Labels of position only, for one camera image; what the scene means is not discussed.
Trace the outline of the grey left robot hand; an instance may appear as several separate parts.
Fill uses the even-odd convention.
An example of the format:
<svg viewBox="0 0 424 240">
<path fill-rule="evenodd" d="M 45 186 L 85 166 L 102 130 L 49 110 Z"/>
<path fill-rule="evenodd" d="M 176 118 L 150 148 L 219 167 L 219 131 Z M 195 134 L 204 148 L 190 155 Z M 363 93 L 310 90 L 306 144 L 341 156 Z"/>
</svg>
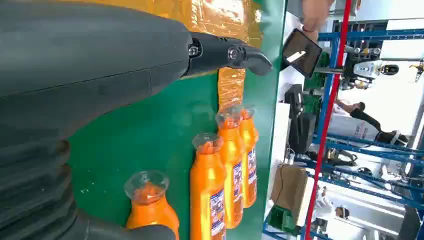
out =
<svg viewBox="0 0 424 240">
<path fill-rule="evenodd" d="M 0 237 L 174 240 L 163 223 L 126 230 L 79 212 L 68 138 L 94 119 L 219 68 L 273 67 L 240 39 L 116 5 L 0 4 Z"/>
</svg>

